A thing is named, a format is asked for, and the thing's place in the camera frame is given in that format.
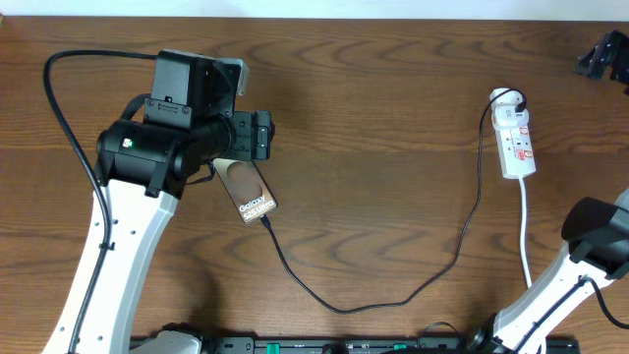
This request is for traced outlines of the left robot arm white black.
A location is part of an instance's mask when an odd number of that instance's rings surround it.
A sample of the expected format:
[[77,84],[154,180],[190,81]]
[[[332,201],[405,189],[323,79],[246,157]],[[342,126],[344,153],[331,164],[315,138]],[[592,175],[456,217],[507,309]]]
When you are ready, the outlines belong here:
[[86,244],[49,353],[127,353],[148,269],[185,188],[209,168],[242,220],[278,207],[257,163],[270,157],[267,111],[235,101],[248,66],[235,58],[162,50],[150,93],[132,99],[86,163],[93,188]]

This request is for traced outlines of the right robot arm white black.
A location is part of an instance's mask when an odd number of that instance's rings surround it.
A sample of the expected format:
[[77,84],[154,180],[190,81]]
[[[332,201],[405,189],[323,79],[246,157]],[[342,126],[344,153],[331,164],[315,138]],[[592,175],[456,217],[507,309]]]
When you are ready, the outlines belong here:
[[[515,180],[527,194],[525,180],[536,172],[529,130],[527,98],[515,88],[496,88],[483,113],[495,131],[503,178]],[[526,291],[492,315],[466,345],[474,353],[545,353],[547,336],[582,302],[596,296],[605,317],[615,318],[602,290],[628,274],[628,195],[614,203],[586,197],[575,204],[561,228],[562,243],[552,263],[532,278],[527,238],[519,236]]]

